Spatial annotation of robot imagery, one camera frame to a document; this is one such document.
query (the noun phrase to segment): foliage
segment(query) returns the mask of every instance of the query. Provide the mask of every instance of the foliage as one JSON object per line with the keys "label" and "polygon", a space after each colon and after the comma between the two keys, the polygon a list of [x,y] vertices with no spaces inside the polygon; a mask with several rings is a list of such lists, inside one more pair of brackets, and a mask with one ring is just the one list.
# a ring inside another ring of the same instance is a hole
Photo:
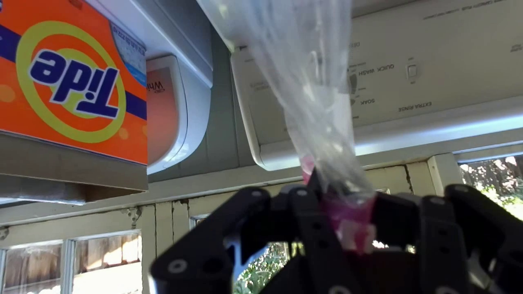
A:
{"label": "foliage", "polygon": [[523,218],[523,156],[502,156],[461,164],[466,184]]}
{"label": "foliage", "polygon": [[286,243],[270,243],[267,251],[249,264],[234,282],[235,294],[258,294],[265,284],[289,261]]}

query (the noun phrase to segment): orange label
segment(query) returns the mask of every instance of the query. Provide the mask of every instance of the orange label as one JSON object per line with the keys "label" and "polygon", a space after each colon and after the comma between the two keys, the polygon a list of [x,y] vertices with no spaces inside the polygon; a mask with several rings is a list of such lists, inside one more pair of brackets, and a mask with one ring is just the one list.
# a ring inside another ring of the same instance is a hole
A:
{"label": "orange label", "polygon": [[0,130],[146,163],[142,52],[83,0],[3,0]]}

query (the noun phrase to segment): detergent box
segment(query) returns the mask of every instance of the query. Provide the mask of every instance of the detergent box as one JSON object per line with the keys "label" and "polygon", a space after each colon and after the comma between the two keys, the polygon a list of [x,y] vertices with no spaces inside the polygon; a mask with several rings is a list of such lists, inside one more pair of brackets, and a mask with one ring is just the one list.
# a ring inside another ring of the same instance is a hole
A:
{"label": "detergent box", "polygon": [[147,189],[144,52],[85,0],[0,0],[2,199]]}
{"label": "detergent box", "polygon": [[0,132],[146,164],[144,50],[85,0],[0,0]]}

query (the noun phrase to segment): clear plastic bag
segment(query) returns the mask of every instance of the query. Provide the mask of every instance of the clear plastic bag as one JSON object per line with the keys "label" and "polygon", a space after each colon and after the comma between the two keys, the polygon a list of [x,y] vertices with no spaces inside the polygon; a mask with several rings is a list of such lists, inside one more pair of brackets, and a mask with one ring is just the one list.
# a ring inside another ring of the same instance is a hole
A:
{"label": "clear plastic bag", "polygon": [[[224,39],[252,50],[285,107],[304,173],[319,171],[335,227],[368,223],[374,191],[355,156],[347,83],[352,0],[200,1]],[[361,227],[350,233],[358,238]]]}

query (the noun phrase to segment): ceiling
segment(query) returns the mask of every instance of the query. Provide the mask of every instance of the ceiling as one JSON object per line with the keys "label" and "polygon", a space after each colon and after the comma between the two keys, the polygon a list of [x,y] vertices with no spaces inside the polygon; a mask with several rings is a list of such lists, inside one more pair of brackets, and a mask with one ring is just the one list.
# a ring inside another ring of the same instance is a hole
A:
{"label": "ceiling", "polygon": [[355,0],[355,16],[370,14],[379,9],[405,4],[417,0]]}

